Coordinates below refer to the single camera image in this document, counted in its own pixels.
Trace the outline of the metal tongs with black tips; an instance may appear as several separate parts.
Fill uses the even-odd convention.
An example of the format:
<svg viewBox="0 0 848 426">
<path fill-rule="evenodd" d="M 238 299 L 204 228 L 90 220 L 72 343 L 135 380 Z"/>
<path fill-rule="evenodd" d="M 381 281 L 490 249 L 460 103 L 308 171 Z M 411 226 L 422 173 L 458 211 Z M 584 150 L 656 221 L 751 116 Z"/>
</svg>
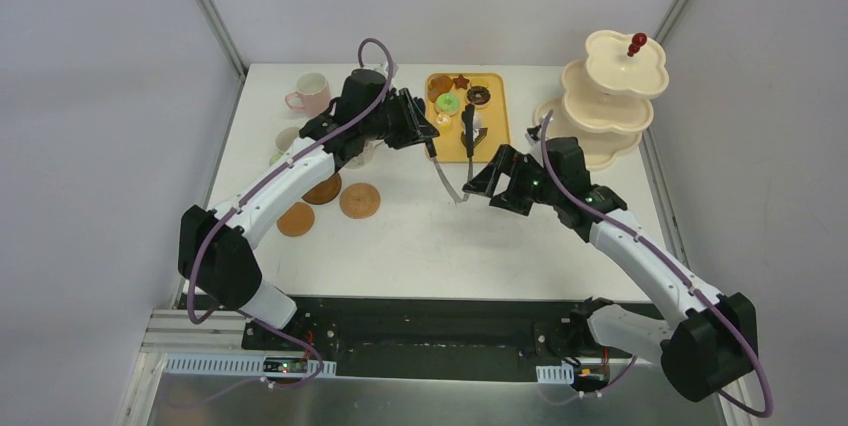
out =
<svg viewBox="0 0 848 426">
<path fill-rule="evenodd" d="M 466 148 L 466 159 L 467 159 L 467 171 L 466 171 L 466 181 L 470 181 L 473 178 L 474 170 L 473 170 L 473 156 L 474 156 L 474 115 L 476 113 L 476 109 L 473 105 L 468 105 L 465 107 L 463 112 L 461 113 L 461 122 L 462 122 L 462 134 L 465 139 L 465 148 Z M 429 160 L 434 166 L 436 174 L 448 193 L 451 197 L 452 201 L 459 205 L 465 203 L 469 198 L 469 193 L 460 194 L 450 183 L 450 180 L 446 176 L 443 168 L 441 167 L 440 162 L 436 157 L 436 149 L 435 146 L 430 143 L 428 146 L 428 155 Z"/>
</svg>

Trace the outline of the white cupcake with cherry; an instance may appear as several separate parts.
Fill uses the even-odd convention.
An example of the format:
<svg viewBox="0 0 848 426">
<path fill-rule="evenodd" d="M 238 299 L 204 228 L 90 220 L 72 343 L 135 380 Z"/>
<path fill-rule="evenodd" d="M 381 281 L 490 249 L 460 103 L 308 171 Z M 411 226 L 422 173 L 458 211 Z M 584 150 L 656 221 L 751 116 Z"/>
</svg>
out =
<svg viewBox="0 0 848 426">
<path fill-rule="evenodd" d="M 483 127 L 483 117 L 479 111 L 475 111 L 472 118 L 472 128 L 474 130 L 479 130 Z"/>
</svg>

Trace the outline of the chocolate cake slice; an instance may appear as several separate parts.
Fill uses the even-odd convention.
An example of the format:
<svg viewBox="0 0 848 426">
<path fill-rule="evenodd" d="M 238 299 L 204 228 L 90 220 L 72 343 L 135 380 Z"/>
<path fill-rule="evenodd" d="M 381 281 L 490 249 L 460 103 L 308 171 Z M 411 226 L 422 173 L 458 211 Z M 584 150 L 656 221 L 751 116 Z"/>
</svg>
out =
<svg viewBox="0 0 848 426">
<path fill-rule="evenodd" d="M 481 144 L 481 142 L 487 137 L 487 135 L 488 129 L 486 127 L 473 129 L 471 131 L 471 138 L 473 140 L 473 145 L 471 146 L 471 148 L 477 148 Z M 468 134 L 466 132 L 460 134 L 460 142 L 465 148 L 469 148 L 469 145 L 467 144 L 467 137 Z"/>
</svg>

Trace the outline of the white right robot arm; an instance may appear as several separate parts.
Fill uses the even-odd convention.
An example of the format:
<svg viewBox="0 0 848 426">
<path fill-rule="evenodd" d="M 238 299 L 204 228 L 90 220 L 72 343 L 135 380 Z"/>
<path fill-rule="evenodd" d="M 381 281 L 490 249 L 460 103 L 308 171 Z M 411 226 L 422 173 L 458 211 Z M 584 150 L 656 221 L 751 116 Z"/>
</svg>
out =
<svg viewBox="0 0 848 426">
<path fill-rule="evenodd" d="M 766 379 L 753 303 L 741 293 L 722 293 L 657 246 L 625 201 L 592 181 L 576 139 L 549 139 L 531 154 L 502 145 L 462 189 L 522 216 L 535 205 L 552 207 L 563 226 L 621 268 L 660 314 L 653 319 L 611 300 L 588 299 L 570 314 L 566 356 L 618 349 L 659 365 L 693 402 L 749 373 Z"/>
</svg>

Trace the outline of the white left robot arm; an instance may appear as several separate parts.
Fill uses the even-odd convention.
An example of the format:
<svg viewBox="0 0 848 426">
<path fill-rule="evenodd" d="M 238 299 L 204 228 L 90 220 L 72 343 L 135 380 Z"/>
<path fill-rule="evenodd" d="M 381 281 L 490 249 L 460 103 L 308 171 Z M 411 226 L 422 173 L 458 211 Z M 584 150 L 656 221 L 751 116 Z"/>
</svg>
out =
<svg viewBox="0 0 848 426">
<path fill-rule="evenodd" d="M 211 209 L 192 206 L 181 218 L 177 270 L 226 310 L 267 324 L 281 350 L 297 348 L 305 324 L 297 305 L 265 281 L 254 255 L 262 238 L 302 197 L 330 179 L 369 141 L 402 149 L 432 141 L 425 102 L 390 85 L 375 70 L 356 69 L 339 97 L 308 120 L 282 157 L 249 186 Z"/>
</svg>

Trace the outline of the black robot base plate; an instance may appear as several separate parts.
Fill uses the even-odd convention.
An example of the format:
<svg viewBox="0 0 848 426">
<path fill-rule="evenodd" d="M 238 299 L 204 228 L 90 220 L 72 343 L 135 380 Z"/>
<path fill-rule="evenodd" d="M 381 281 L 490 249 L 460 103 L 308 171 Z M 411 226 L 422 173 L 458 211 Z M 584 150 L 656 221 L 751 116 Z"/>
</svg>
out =
<svg viewBox="0 0 848 426">
<path fill-rule="evenodd" d="M 577 326 L 585 301 L 298 296 L 284 331 L 344 377 L 533 382 L 539 366 L 627 353 Z"/>
</svg>

